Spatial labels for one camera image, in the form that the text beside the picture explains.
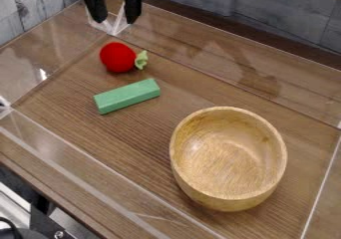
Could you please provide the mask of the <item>red plush fruit green stem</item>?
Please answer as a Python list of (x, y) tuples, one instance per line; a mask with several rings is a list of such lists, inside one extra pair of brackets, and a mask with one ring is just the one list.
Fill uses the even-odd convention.
[(148, 52), (136, 53), (126, 44), (108, 43), (100, 50), (100, 61), (111, 73), (142, 70), (148, 64)]

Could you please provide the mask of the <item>green rectangular block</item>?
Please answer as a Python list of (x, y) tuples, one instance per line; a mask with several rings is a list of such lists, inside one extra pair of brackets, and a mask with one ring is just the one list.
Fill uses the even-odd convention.
[(154, 79), (146, 79), (93, 95), (93, 100), (99, 113), (104, 115), (156, 98), (160, 93), (158, 82)]

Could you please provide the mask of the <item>light wooden bowl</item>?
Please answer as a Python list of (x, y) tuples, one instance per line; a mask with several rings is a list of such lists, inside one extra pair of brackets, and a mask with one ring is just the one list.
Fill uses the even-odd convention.
[(170, 166), (187, 197), (222, 212), (246, 210), (271, 195), (283, 177), (287, 148), (273, 124), (235, 107), (190, 114), (170, 138)]

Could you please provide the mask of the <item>clear acrylic tray enclosure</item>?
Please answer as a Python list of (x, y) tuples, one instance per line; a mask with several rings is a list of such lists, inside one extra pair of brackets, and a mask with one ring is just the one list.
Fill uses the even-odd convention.
[[(147, 51), (114, 75), (111, 41)], [(146, 79), (156, 98), (101, 115), (93, 95)], [(147, 4), (118, 36), (75, 4), (0, 46), (0, 164), (104, 239), (341, 239), (341, 55)], [(283, 179), (257, 207), (223, 213), (178, 188), (171, 133), (192, 112), (246, 109), (279, 131)]]

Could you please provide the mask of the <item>black bracket bottom left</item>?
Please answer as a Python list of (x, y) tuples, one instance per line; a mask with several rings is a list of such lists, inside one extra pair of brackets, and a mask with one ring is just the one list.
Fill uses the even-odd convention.
[(76, 239), (35, 206), (31, 206), (29, 229), (48, 239)]

